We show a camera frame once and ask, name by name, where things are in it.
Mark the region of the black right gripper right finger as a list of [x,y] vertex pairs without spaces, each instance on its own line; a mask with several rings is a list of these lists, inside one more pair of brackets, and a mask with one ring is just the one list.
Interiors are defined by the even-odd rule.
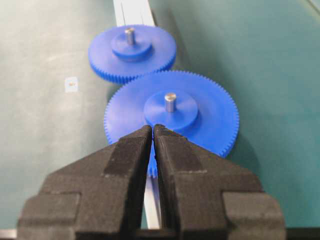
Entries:
[[162,222],[180,240],[284,240],[278,202],[250,170],[156,125]]

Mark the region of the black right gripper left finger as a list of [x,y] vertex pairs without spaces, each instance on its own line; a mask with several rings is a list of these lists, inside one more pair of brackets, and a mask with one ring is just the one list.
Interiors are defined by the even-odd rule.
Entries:
[[152,128],[50,173],[17,222],[19,240],[120,240],[140,227]]

